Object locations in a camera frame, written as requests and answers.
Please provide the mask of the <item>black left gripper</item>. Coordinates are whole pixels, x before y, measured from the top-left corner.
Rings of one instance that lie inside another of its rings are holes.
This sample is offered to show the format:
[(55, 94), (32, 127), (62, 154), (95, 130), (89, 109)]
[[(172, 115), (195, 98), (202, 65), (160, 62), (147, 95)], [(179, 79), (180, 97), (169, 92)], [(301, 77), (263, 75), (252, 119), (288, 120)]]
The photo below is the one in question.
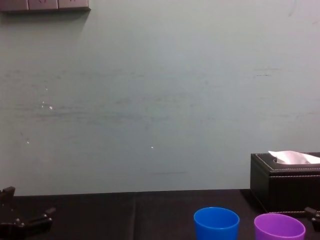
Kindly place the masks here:
[[(10, 220), (14, 216), (14, 195), (16, 188), (6, 187), (0, 191), (0, 219)], [(5, 240), (24, 240), (29, 237), (49, 232), (53, 223), (56, 208), (51, 207), (43, 214), (23, 220), (14, 219), (13, 223), (0, 224), (0, 238)]]

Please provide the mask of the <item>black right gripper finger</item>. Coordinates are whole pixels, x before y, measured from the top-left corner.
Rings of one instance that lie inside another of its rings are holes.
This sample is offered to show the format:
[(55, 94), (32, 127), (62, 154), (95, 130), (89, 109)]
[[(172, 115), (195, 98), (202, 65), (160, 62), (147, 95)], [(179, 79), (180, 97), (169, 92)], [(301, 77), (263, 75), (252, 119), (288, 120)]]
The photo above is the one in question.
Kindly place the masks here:
[(316, 209), (313, 209), (311, 207), (306, 207), (304, 209), (307, 218), (310, 219), (312, 223), (319, 223), (320, 222), (320, 212)]

